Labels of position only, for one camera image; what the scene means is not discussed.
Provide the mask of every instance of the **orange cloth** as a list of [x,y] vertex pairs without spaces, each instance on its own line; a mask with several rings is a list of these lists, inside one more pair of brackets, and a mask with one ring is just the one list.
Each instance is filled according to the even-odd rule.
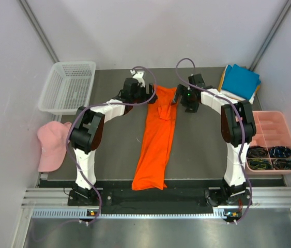
[[136,168],[132,190],[166,188],[165,168],[170,158],[177,104],[171,105],[176,88],[157,85],[157,101],[149,104],[141,157]]

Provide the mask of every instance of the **cap brim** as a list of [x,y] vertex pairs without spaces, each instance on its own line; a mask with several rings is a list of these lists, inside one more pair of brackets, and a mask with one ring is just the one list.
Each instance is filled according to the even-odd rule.
[[37,171],[53,172],[59,169],[64,161],[65,155],[66,155],[65,147],[59,150],[55,150],[50,154],[42,153]]

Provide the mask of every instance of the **white plastic basket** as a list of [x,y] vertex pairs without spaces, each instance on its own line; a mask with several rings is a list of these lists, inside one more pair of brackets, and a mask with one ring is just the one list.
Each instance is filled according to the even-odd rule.
[[55,63],[38,108],[54,115],[74,115],[80,106],[89,104],[95,70],[96,63],[92,61]]

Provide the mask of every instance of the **wire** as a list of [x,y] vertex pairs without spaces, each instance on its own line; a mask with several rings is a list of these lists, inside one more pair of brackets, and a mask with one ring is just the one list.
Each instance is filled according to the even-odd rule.
[[189,84],[189,82],[185,81],[185,80],[184,80],[184,79],[183,79],[183,78],[178,74],[178,66],[179,66],[180,63],[181,63],[182,61],[184,61],[184,60],[188,60],[188,61],[190,61],[190,62],[192,63],[192,65],[193,65],[193,69],[195,69],[195,63],[192,61],[192,59],[190,59],[190,58],[183,58],[183,59],[181,59],[181,60],[176,64],[176,67],[175,67],[175,72],[176,72],[177,77],[178,77],[182,82],[184,82],[185,84],[187,84],[188,86],[193,87],[193,88],[196,88],[196,89],[198,89],[198,90],[200,90],[200,91],[206,92],[206,93],[208,93],[208,94],[210,94],[210,95],[212,95],[212,96],[214,96],[214,97],[216,97],[216,98],[219,98],[219,99],[224,100],[224,101],[226,101],[227,103],[229,103],[229,104],[232,106],[232,108],[233,108],[233,110],[234,110],[234,112],[235,112],[235,114],[236,114],[236,116],[237,116],[237,119],[238,119],[238,121],[239,121],[239,123],[240,123],[240,128],[241,128],[241,132],[242,132],[242,144],[241,144],[241,146],[240,146],[240,150],[239,150],[239,153],[238,153],[238,160],[239,160],[240,166],[241,166],[241,168],[242,168],[242,171],[243,171],[244,177],[245,177],[245,179],[246,179],[246,181],[247,181],[247,183],[248,183],[248,185],[249,185],[249,187],[250,187],[250,199],[249,199],[249,202],[248,202],[248,205],[247,205],[247,208],[246,208],[244,214],[243,214],[243,215],[241,216],[241,218],[240,218],[239,220],[237,220],[237,222],[236,222],[236,224],[238,224],[240,221],[242,221],[242,220],[244,219],[244,216],[248,213],[249,208],[250,208],[250,205],[251,205],[251,201],[252,201],[252,185],[251,185],[250,179],[249,179],[249,177],[248,177],[248,175],[247,175],[247,173],[246,173],[246,171],[245,171],[245,169],[244,169],[244,167],[243,167],[243,162],[242,162],[242,157],[241,157],[241,155],[242,155],[242,151],[243,151],[243,147],[244,147],[244,143],[245,143],[245,130],[244,130],[244,125],[243,125],[243,122],[242,122],[242,118],[240,117],[238,110],[236,109],[236,107],[234,106],[234,104],[233,104],[230,100],[228,100],[228,99],[226,99],[226,98],[224,98],[224,97],[217,96],[216,94],[214,94],[213,92],[211,92],[211,91],[209,91],[209,90],[206,90],[206,89],[203,89],[203,88],[197,87],[197,86],[195,86],[195,85],[193,85],[193,84]]
[[286,146],[274,146],[269,150],[271,158],[289,158],[291,157],[291,149]]
[[257,158],[267,158],[268,151],[262,146],[252,146],[248,149],[247,158],[257,159]]
[[[148,102],[150,102],[152,100],[153,97],[155,97],[156,92],[157,92],[157,79],[155,77],[155,75],[152,73],[152,71],[150,71],[149,69],[143,67],[143,66],[135,66],[134,68],[132,68],[132,70],[137,70],[137,69],[142,69],[142,70],[146,70],[147,72],[149,72],[152,77],[154,78],[154,92],[151,95],[151,97],[146,100],[145,102],[141,102],[141,103],[120,103],[120,102],[111,102],[110,105],[125,105],[125,106],[141,106],[144,104],[147,104]],[[99,208],[97,213],[95,214],[94,218],[88,223],[88,225],[94,223],[98,216],[100,215],[101,209],[102,209],[102,197],[99,193],[99,191],[97,190],[97,188],[86,178],[86,176],[84,175],[80,165],[78,164],[78,162],[76,161],[76,159],[74,158],[74,156],[72,155],[71,150],[68,147],[68,143],[69,143],[69,138],[71,136],[71,133],[77,123],[77,121],[81,118],[81,116],[90,108],[92,107],[99,107],[99,106],[106,106],[108,105],[107,103],[101,103],[101,104],[95,104],[95,105],[90,105],[88,107],[86,107],[85,109],[83,109],[79,115],[75,118],[73,124],[71,125],[68,134],[67,134],[67,138],[66,138],[66,142],[65,142],[65,146],[66,146],[66,151],[68,156],[71,158],[71,160],[76,164],[77,169],[79,170],[81,176],[83,177],[83,179],[89,184],[89,186],[96,192],[97,196],[98,196],[98,201],[99,201]],[[42,238],[40,239],[36,239],[35,238],[35,234],[34,234],[34,228],[32,228],[32,238],[35,242],[41,242],[43,240],[45,240],[51,233],[53,233],[54,231],[56,231],[57,229],[61,228],[62,226],[64,226],[65,224],[71,223],[71,222],[78,222],[79,220],[68,220],[65,222],[62,222],[61,224],[59,224],[57,227],[55,227],[53,230],[51,230],[49,233],[47,233],[46,235],[44,235]]]
[[291,169],[291,159],[275,159],[273,166],[275,169]]
[[250,169],[263,171],[266,169],[273,169],[269,160],[266,159],[248,159]]
[[66,193],[65,188],[63,190],[64,190],[64,194],[69,196],[69,194]]

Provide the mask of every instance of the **metal floor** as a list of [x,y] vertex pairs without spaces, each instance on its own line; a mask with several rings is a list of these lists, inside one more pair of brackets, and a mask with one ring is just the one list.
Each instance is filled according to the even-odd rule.
[[[65,220],[32,219],[37,239]],[[223,220],[98,220],[93,226],[69,223],[35,242],[27,235],[25,248],[291,248],[289,209],[251,209],[237,226]]]

